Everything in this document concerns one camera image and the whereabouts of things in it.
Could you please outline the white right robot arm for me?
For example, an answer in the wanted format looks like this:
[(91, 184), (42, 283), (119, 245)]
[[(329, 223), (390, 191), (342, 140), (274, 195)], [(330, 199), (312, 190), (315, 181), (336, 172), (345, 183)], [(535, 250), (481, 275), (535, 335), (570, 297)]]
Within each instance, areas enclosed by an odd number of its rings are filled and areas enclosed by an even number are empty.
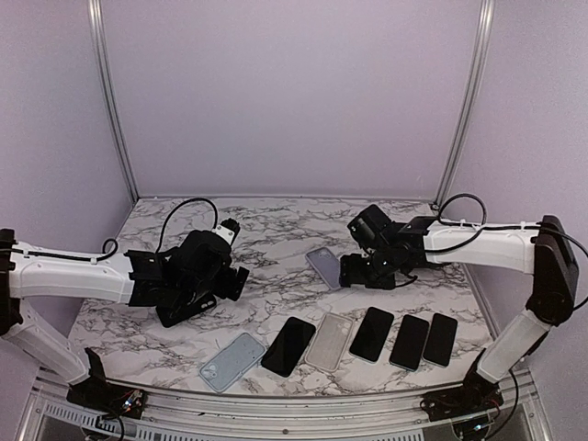
[(584, 248), (556, 215), (491, 223), (437, 213), (401, 222), (370, 205), (347, 229), (361, 251), (340, 259), (340, 282), (346, 287), (394, 289), (399, 273), (456, 264), (470, 271), (484, 298), (498, 295), (490, 305), (519, 306), (518, 313), (503, 319), (500, 332), (457, 388), (455, 403), (465, 412), (487, 401), (507, 372), (578, 308), (575, 253)]

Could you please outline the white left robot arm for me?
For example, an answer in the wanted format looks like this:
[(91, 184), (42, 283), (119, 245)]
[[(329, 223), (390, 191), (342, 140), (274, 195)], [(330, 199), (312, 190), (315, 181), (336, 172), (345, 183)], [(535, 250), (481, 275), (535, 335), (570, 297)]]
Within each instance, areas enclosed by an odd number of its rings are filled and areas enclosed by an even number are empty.
[(1, 336), (20, 347), (65, 382), (79, 386), (97, 409), (117, 395), (99, 356), (71, 343), (31, 306), (34, 297), (95, 299), (154, 308), (170, 328), (215, 306), (240, 298), (249, 272), (232, 265), (237, 233), (223, 225), (192, 231), (164, 252), (70, 255), (18, 242), (1, 231)]

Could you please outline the black smartphone teal edge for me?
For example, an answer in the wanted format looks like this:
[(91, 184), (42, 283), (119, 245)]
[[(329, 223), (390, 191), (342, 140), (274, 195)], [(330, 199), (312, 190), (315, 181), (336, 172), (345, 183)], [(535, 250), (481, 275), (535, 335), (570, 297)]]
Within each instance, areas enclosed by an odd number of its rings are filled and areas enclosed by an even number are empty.
[(370, 363), (376, 363), (387, 341), (394, 315), (369, 307), (349, 347), (349, 353)]

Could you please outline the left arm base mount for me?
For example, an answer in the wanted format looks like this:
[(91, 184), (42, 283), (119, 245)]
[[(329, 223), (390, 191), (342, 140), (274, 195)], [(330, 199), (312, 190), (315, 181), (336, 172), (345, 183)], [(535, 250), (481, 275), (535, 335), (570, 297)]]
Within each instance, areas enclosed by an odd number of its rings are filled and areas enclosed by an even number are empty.
[(107, 380), (98, 354), (86, 348), (89, 361), (89, 378), (79, 384), (70, 385), (66, 400), (70, 403), (94, 409), (116, 417), (140, 419), (146, 392), (121, 386)]

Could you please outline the black smartphone dark edge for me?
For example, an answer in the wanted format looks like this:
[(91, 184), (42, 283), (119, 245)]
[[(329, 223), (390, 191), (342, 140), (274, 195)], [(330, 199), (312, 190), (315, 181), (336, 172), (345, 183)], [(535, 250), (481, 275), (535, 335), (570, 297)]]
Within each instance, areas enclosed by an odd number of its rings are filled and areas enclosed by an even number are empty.
[(261, 366), (282, 378), (289, 377), (315, 332), (316, 327), (313, 324), (296, 317), (289, 317), (266, 350)]

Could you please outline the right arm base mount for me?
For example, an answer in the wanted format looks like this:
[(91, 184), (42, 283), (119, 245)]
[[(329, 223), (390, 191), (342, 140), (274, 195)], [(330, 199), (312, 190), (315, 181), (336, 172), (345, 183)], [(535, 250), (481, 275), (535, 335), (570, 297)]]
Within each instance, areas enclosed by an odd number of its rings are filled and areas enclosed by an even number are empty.
[(469, 373), (460, 386), (423, 395), (420, 408), (431, 422), (500, 408), (504, 403), (497, 383)]

